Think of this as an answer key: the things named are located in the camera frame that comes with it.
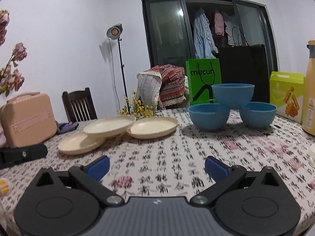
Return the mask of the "cream plate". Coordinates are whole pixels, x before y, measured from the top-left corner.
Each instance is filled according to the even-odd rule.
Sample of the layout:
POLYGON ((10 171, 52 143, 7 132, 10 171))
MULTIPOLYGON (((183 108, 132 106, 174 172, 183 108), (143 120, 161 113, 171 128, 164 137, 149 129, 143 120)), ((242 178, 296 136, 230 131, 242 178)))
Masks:
POLYGON ((175 132, 178 124, 174 117, 149 117, 137 120, 127 133, 140 140, 161 138, 175 132))
POLYGON ((106 138, 94 138, 84 132, 77 132, 63 138, 58 149, 68 156, 82 155, 99 148, 105 140, 106 138))
POLYGON ((135 121, 133 115, 101 119, 84 127, 83 131, 90 137, 112 137, 124 133, 135 121))

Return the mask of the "blue bowl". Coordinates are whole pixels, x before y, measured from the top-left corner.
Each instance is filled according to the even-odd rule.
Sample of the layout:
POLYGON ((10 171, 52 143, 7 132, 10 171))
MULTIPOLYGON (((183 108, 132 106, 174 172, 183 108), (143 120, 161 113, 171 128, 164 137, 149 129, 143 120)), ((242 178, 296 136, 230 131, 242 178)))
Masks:
POLYGON ((216 131, 222 128, 230 115, 230 108, 219 103, 196 104, 188 108, 192 123, 202 131, 216 131))
POLYGON ((239 109, 251 101, 254 88, 252 84, 214 84, 212 92, 219 104, 230 109, 239 109))
POLYGON ((249 102, 239 109, 242 121, 251 128, 268 127, 277 113, 277 106, 264 102, 249 102))

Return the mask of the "blue bowl top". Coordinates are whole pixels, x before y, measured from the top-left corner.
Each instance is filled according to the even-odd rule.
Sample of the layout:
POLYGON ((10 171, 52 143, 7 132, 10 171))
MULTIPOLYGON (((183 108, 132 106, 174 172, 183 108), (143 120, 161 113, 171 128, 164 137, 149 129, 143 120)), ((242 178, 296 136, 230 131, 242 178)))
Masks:
POLYGON ((230 109, 239 109, 251 101, 254 88, 252 84, 214 84, 212 92, 219 104, 230 109))

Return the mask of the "calligraphy print tablecloth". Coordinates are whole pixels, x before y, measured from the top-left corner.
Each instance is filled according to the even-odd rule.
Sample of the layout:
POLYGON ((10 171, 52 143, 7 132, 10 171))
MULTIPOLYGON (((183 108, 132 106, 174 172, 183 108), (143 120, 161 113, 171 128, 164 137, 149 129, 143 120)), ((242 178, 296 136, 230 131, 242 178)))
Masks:
POLYGON ((249 171, 271 166, 300 206, 301 219, 295 234, 301 235, 314 224, 314 169, 307 155, 314 137, 305 133, 298 123, 276 116, 268 128, 255 130, 245 125, 233 110, 219 131, 202 132, 193 125, 186 109, 166 110, 162 115, 179 122, 175 133, 168 137, 137 140, 121 134, 109 138, 95 151, 66 156, 58 149, 63 136, 56 135, 46 141, 48 153, 44 159, 10 168, 4 178, 9 181, 11 191, 1 198, 4 207, 1 221, 6 224, 7 233, 19 235, 13 217, 15 206, 42 167, 66 171, 103 155, 110 159, 110 170, 102 184, 123 198, 132 195, 192 198, 213 184, 205 172, 207 156, 214 156, 229 166, 241 165, 249 171))

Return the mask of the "grey purple cloth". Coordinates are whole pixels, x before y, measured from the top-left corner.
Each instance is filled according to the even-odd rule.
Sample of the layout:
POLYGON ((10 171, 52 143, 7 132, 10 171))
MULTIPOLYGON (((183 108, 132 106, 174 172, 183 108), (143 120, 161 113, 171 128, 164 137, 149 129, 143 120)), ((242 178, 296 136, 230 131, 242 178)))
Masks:
POLYGON ((57 126, 56 134, 60 135, 60 134, 65 134, 65 133, 76 130, 79 124, 78 122, 68 122, 68 123, 56 122, 56 126, 57 126))

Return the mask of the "dark wooden chair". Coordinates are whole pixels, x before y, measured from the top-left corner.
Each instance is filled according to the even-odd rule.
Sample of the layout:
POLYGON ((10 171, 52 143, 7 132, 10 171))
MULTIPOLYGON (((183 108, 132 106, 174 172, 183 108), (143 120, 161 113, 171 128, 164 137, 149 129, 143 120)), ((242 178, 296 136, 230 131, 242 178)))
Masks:
POLYGON ((65 91, 61 97, 69 122, 85 122, 98 119, 88 87, 82 91, 70 93, 65 91))

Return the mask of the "yellow flower branch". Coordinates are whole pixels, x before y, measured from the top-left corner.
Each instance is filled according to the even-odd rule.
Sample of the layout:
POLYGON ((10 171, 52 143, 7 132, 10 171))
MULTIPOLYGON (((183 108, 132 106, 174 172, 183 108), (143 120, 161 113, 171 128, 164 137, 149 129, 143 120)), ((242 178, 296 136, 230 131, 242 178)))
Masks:
POLYGON ((143 119, 155 116, 158 103, 155 101, 153 105, 145 105, 140 98, 136 97, 136 91, 132 92, 132 99, 124 97, 125 106, 118 111, 119 115, 133 115, 137 119, 143 119))

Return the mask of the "green mucun paper bag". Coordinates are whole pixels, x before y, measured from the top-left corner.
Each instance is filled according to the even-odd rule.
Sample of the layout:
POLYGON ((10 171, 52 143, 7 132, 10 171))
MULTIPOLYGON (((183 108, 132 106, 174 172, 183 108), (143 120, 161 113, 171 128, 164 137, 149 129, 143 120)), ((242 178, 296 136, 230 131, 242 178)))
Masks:
POLYGON ((217 103, 212 85, 221 84, 219 59, 189 59, 186 75, 190 106, 201 103, 217 103))

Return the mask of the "yellow-green snack box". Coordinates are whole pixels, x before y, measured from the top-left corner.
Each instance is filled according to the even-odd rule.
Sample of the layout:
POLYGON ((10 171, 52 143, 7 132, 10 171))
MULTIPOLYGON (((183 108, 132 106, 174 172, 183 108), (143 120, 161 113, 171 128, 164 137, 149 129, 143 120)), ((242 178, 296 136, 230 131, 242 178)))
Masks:
POLYGON ((270 103, 277 115, 302 122, 304 75, 273 71, 270 76, 270 103))

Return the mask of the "chair with patterned blanket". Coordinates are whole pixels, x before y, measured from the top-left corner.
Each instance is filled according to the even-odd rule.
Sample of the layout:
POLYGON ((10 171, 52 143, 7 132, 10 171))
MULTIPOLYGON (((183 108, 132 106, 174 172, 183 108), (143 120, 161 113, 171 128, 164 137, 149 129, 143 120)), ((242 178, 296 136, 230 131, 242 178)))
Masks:
POLYGON ((137 74, 135 99, 142 104, 155 106, 161 110, 186 101, 187 77, 183 67, 157 65, 137 74))

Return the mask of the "black paper bag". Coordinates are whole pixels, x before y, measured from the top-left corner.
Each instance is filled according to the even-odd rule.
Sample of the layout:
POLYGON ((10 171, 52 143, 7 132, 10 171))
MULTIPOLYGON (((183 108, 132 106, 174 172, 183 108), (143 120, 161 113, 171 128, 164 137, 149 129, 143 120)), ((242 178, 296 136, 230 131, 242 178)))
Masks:
POLYGON ((244 34, 234 32, 232 45, 220 47, 221 81, 227 83, 253 84, 255 86, 252 101, 270 102, 270 74, 264 44, 249 45, 244 34))

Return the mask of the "light blue hanging shirt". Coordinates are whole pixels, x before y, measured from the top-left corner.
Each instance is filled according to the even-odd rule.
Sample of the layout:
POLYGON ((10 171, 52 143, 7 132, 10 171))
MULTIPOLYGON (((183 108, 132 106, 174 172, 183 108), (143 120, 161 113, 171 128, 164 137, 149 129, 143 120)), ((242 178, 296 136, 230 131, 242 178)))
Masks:
POLYGON ((194 16, 194 48, 197 59, 215 59, 218 49, 209 27, 209 20, 203 8, 196 11, 194 16))

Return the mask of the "white hanging garment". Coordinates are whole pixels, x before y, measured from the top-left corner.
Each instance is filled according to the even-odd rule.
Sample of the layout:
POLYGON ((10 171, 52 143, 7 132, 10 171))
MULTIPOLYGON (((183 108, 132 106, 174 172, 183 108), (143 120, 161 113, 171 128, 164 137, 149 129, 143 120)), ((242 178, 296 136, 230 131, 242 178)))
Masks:
POLYGON ((230 46, 241 46, 242 38, 238 24, 238 20, 235 15, 229 16, 225 12, 221 12, 225 23, 225 32, 227 34, 227 43, 230 46))

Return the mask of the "pink hanging garment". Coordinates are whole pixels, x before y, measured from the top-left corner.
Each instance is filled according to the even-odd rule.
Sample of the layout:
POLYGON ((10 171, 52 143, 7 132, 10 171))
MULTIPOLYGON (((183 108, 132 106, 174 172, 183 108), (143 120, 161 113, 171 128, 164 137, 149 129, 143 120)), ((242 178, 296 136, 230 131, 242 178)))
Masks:
POLYGON ((215 9, 214 14, 214 30, 215 34, 218 36, 224 36, 225 28, 224 28, 224 19, 221 13, 215 9))

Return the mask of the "black sliding window frame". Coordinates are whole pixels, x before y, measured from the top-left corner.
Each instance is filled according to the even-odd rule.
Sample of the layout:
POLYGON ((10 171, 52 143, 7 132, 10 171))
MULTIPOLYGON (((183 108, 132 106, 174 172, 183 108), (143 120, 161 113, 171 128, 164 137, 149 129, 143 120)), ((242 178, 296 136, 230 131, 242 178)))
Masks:
POLYGON ((217 49, 230 45, 226 32, 224 36, 215 34, 215 9, 235 15, 249 45, 265 45, 269 72, 278 70, 275 40, 264 5, 243 0, 142 0, 142 5, 151 67, 183 67, 186 60, 195 57, 194 16, 203 8, 217 49))

